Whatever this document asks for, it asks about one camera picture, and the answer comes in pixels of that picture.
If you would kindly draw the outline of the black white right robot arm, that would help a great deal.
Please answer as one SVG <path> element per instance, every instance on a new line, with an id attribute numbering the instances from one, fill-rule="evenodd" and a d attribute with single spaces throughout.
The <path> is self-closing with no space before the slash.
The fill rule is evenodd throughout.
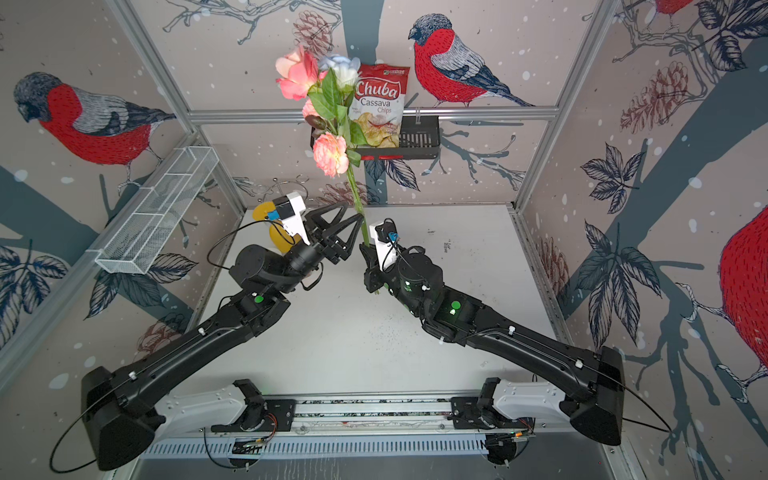
<path id="1" fill-rule="evenodd" d="M 621 444 L 624 371 L 615 349 L 568 345 L 504 317 L 447 286 L 442 269 L 422 251 L 390 246 L 378 255 L 373 246 L 359 248 L 368 291 L 384 287 L 434 338 L 494 354 L 550 382 L 564 393 L 559 408 L 577 432 L 604 445 Z"/>

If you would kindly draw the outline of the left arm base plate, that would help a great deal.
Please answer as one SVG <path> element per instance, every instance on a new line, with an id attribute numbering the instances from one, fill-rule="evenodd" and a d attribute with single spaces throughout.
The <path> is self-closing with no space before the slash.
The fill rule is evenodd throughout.
<path id="1" fill-rule="evenodd" d="M 218 422 L 213 433 L 289 432 L 292 428 L 297 401 L 267 399 L 261 405 L 247 404 L 242 413 L 229 423 Z"/>

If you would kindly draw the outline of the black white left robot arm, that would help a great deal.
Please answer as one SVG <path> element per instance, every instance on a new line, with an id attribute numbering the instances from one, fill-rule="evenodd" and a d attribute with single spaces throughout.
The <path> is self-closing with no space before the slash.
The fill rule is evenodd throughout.
<path id="1" fill-rule="evenodd" d="M 342 203 L 299 216 L 301 240 L 285 254 L 261 245 L 244 247 L 229 269 L 239 286 L 197 330 L 114 372 L 98 367 L 81 382 L 82 421 L 99 470 L 121 467 L 143 453 L 166 421 L 157 403 L 229 350 L 275 325 L 289 308 L 287 294 L 323 261 L 337 264 L 352 253 L 364 222 Z"/>

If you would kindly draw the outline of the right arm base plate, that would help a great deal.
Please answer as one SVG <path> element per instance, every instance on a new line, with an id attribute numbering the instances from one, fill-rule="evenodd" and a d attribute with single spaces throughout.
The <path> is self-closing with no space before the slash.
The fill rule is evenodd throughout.
<path id="1" fill-rule="evenodd" d="M 452 397 L 448 419 L 456 430 L 523 429 L 532 431 L 533 417 L 510 418 L 500 413 L 491 397 Z"/>

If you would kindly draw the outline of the pink flower bouquet green stems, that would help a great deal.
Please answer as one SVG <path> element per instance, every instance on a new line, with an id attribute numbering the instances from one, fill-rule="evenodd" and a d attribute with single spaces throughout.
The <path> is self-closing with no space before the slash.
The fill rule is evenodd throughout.
<path id="1" fill-rule="evenodd" d="M 363 242 L 370 245 L 370 233 L 366 223 L 364 207 L 357 186 L 353 169 L 361 163 L 361 156 L 347 145 L 347 139 L 352 138 L 361 129 L 350 120 L 349 110 L 353 100 L 353 90 L 359 77 L 360 60 L 343 56 L 325 57 L 317 60 L 315 56 L 303 47 L 279 58 L 276 69 L 280 75 L 277 84 L 284 97 L 293 100 L 303 100 L 302 109 L 304 120 L 309 116 L 319 116 L 328 121 L 348 120 L 344 133 L 323 133 L 312 148 L 316 166 L 332 178 L 347 176 L 353 196 L 353 205 L 357 214 L 362 214 L 364 221 L 361 227 Z M 363 144 L 364 139 L 350 140 L 350 143 Z M 291 292 L 301 283 L 303 278 L 316 267 L 304 267 L 302 264 L 303 241 L 290 250 L 291 261 L 289 269 L 283 275 L 281 290 Z"/>

